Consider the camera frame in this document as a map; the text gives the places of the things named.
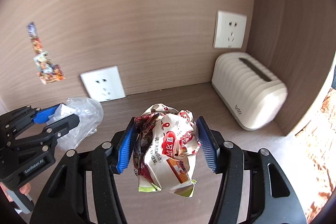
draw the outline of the wooden wall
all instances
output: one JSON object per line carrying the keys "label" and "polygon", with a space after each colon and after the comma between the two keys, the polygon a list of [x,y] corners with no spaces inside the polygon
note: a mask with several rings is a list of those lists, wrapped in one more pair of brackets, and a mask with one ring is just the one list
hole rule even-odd
{"label": "wooden wall", "polygon": [[7,111],[8,110],[7,110],[4,102],[0,98],[0,115],[5,114]]}
{"label": "wooden wall", "polygon": [[336,0],[254,2],[246,52],[288,88],[276,117],[285,134],[307,112],[327,78],[336,49],[335,23]]}
{"label": "wooden wall", "polygon": [[[85,96],[79,74],[117,65],[126,94],[211,80],[216,11],[247,15],[254,0],[0,0],[0,96],[9,110]],[[26,25],[66,80],[42,85]]]}

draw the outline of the wood grain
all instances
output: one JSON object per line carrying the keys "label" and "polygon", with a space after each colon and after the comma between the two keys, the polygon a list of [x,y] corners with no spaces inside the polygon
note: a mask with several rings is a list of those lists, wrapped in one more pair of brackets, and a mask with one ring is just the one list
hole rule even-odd
{"label": "wood grain", "polygon": [[287,86],[287,100],[276,117],[285,134],[327,78],[336,50],[335,22],[336,0],[255,0],[247,52]]}
{"label": "wood grain", "polygon": [[[216,11],[247,15],[253,0],[0,0],[0,96],[8,109],[47,107],[85,96],[82,72],[117,65],[126,94],[211,80]],[[26,25],[36,23],[42,45],[66,80],[42,85]]]}
{"label": "wood grain", "polygon": [[[203,116],[211,129],[218,130],[224,139],[230,140],[242,149],[258,151],[268,148],[284,172],[288,176],[300,201],[309,206],[310,196],[315,192],[307,191],[303,181],[314,189],[313,176],[310,175],[308,159],[304,159],[295,138],[283,137],[275,122],[256,131],[245,131],[235,121],[222,100],[210,83],[183,86],[166,90],[158,90],[142,94],[130,95],[126,98],[104,102],[104,119],[97,133],[86,138],[78,147],[78,152],[92,150],[105,141],[111,140],[114,133],[124,130],[131,117],[141,115],[148,107],[156,103],[164,103],[178,110],[188,109],[195,118]],[[64,155],[56,149],[57,161]],[[197,180],[194,196],[184,198],[171,193],[139,193],[137,179],[130,165],[123,174],[115,176],[118,193],[129,224],[160,223],[208,223],[216,200],[221,176],[215,175],[207,167],[202,150],[197,154],[196,168],[193,178]],[[32,181],[31,196],[36,201],[45,182],[50,176],[53,165],[47,171]],[[89,185],[89,196],[92,196],[92,186]],[[248,180],[243,187],[243,200],[239,222],[245,220],[249,193]],[[89,199],[90,211],[93,210],[93,200]]]}
{"label": "wood grain", "polygon": [[0,115],[5,114],[6,112],[8,112],[8,109],[0,98]]}

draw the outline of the snack wrapper strip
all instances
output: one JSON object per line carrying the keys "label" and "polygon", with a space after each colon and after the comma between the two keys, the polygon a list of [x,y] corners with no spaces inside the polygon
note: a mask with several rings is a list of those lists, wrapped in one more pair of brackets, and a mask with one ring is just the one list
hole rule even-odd
{"label": "snack wrapper strip", "polygon": [[139,137],[133,153],[139,192],[164,190],[192,197],[192,175],[201,144],[193,114],[188,110],[152,105],[135,118]]}

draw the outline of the human hand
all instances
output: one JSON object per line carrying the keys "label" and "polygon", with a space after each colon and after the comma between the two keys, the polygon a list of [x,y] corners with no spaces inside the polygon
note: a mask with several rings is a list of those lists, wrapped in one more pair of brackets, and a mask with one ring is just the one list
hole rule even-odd
{"label": "human hand", "polygon": [[[3,192],[5,193],[7,199],[9,200],[9,202],[12,202],[13,199],[7,193],[8,188],[2,182],[0,182],[0,186],[1,186],[1,189],[3,190]],[[30,183],[28,182],[26,185],[24,185],[20,188],[20,193],[24,194],[24,195],[28,195],[31,188],[32,187],[31,187]]]}

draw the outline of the wall outlet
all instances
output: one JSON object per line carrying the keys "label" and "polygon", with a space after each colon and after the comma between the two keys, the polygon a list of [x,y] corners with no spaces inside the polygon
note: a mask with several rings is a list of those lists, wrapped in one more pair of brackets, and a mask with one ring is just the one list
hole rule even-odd
{"label": "wall outlet", "polygon": [[241,48],[246,19],[245,15],[218,11],[213,46],[215,48]]}
{"label": "wall outlet", "polygon": [[99,102],[125,97],[117,66],[82,73],[81,79],[89,96]]}

